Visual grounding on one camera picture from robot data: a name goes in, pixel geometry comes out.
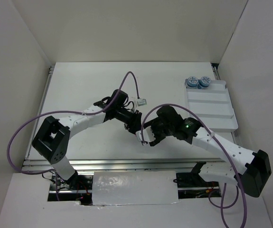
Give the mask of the blue slime jar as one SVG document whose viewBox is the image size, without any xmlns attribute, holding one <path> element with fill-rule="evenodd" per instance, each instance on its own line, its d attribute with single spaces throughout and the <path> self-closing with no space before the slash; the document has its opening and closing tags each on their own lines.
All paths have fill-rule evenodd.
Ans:
<svg viewBox="0 0 273 228">
<path fill-rule="evenodd" d="M 211 78 L 208 76 L 203 76 L 198 81 L 198 89 L 206 89 L 211 83 Z"/>
<path fill-rule="evenodd" d="M 196 78 L 195 76 L 190 76 L 185 80 L 185 85 L 188 88 L 196 88 L 198 85 L 198 78 Z"/>
</svg>

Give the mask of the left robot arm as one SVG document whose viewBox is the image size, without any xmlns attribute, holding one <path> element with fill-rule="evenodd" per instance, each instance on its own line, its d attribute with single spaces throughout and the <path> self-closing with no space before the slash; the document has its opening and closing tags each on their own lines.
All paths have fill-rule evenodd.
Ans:
<svg viewBox="0 0 273 228">
<path fill-rule="evenodd" d="M 73 136 L 112 119 L 124 123 L 125 129 L 132 134 L 141 129 L 142 113 L 127 108 L 127 99 L 125 92 L 116 89 L 111 96 L 95 102 L 82 114 L 60 119 L 48 116 L 44 119 L 32 141 L 32 147 L 51 164 L 66 189 L 77 188 L 80 183 L 86 182 L 66 157 L 69 140 Z"/>
</svg>

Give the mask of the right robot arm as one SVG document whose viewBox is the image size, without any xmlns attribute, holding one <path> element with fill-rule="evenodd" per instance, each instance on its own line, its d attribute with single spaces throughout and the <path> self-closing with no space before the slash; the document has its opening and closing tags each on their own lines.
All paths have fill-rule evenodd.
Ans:
<svg viewBox="0 0 273 228">
<path fill-rule="evenodd" d="M 183 118 L 176 110 L 165 105 L 160 107 L 157 117 L 144 124 L 143 130 L 151 132 L 148 141 L 155 146 L 168 136 L 185 141 L 192 146 L 208 151 L 226 162 L 226 165 L 198 163 L 191 175 L 196 186 L 206 182 L 229 182 L 243 188 L 245 194 L 259 197 L 272 174 L 268 154 L 259 150 L 245 149 L 204 127 L 193 117 Z"/>
</svg>

